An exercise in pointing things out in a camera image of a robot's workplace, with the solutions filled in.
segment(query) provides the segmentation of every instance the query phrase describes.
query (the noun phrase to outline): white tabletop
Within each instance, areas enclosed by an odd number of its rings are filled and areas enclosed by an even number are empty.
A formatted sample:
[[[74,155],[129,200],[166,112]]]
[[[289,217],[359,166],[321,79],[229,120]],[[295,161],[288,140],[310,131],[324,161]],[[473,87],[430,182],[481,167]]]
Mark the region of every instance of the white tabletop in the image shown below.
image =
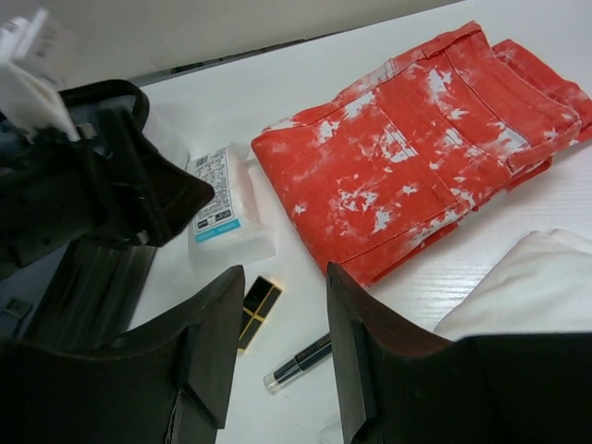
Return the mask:
[[[229,142],[249,142],[267,124],[329,101],[388,58],[475,19],[491,43],[512,38],[592,93],[590,18],[589,0],[466,0],[162,81],[145,91],[195,157]],[[472,215],[371,293],[433,328],[529,231],[565,228],[592,238],[592,149],[582,148],[561,154],[549,172]],[[262,378],[327,331],[325,282],[261,168],[251,172],[277,256],[248,265],[247,285],[261,274],[280,282],[284,293],[237,360],[227,428],[217,443],[315,443],[318,432],[339,417],[332,363],[275,396],[265,391]],[[132,325],[182,302],[203,284],[192,275],[187,235],[181,235],[156,256]]]

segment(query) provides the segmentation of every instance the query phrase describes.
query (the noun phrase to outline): white packet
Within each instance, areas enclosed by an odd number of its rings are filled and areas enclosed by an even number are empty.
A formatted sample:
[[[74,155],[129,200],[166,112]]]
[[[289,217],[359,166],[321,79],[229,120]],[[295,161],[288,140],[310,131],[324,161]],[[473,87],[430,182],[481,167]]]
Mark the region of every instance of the white packet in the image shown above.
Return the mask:
[[[228,147],[191,161],[187,170],[214,187],[212,202],[200,210],[189,229],[189,257],[199,279],[276,254],[271,234],[261,223],[245,164],[249,145]]]

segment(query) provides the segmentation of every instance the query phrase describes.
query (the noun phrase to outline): blue label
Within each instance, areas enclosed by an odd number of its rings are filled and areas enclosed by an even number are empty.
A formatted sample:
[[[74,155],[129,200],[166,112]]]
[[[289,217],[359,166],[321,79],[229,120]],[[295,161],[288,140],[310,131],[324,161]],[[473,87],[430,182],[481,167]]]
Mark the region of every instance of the blue label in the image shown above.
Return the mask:
[[[216,236],[219,236],[224,233],[228,233],[229,231],[232,231],[233,229],[240,228],[240,227],[241,227],[241,222],[239,222],[239,219],[232,219],[229,222],[226,222],[222,225],[218,225],[217,227],[213,227],[211,229],[208,229],[207,231],[204,231],[203,233],[196,234],[195,241],[197,243],[207,241],[208,239],[215,238]]]

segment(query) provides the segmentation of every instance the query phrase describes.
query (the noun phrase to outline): white cloth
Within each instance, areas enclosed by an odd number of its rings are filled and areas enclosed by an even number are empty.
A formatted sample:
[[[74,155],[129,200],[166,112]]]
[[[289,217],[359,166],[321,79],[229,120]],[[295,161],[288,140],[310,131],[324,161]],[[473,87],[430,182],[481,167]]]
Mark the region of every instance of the white cloth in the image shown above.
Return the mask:
[[[592,241],[532,232],[436,326],[457,340],[482,334],[592,330]]]

